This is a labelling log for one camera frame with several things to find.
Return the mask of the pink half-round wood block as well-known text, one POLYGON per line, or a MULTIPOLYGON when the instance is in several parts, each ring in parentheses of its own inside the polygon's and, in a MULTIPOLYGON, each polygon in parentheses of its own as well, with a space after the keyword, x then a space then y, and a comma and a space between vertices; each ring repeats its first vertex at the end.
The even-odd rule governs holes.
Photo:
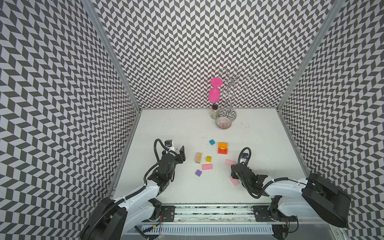
POLYGON ((231 160, 226 160, 226 161, 225 161, 225 164, 226 164, 227 166, 233 166, 233 165, 236 165, 237 162, 235 162, 235 161, 231 161, 231 160))

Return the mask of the red arch wood block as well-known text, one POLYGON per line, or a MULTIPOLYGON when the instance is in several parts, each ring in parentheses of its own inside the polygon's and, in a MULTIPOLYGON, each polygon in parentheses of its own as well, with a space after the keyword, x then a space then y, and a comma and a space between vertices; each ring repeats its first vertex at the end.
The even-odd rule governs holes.
POLYGON ((228 154, 228 149, 218 149, 218 154, 227 155, 228 154))

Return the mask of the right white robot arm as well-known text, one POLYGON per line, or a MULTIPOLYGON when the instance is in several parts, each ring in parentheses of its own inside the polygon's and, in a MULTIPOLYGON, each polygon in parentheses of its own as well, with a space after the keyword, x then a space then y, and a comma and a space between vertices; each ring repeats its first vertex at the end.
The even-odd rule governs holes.
POLYGON ((318 174, 298 180, 273 178, 256 175, 240 162, 231 166, 231 177, 239 180, 252 198, 271 198, 268 212, 274 221, 282 217, 319 217, 335 227, 349 225, 351 196, 318 174))

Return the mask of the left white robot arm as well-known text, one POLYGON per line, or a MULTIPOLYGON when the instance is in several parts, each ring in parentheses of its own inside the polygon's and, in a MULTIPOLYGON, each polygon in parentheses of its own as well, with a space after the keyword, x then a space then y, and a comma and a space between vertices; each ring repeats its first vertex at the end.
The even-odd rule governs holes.
POLYGON ((143 221, 161 218, 162 203, 156 199, 174 180, 176 165, 186 160, 185 147, 176 153, 163 147, 162 157, 144 175, 144 184, 117 199, 104 198, 80 233, 81 240, 119 240, 143 221))

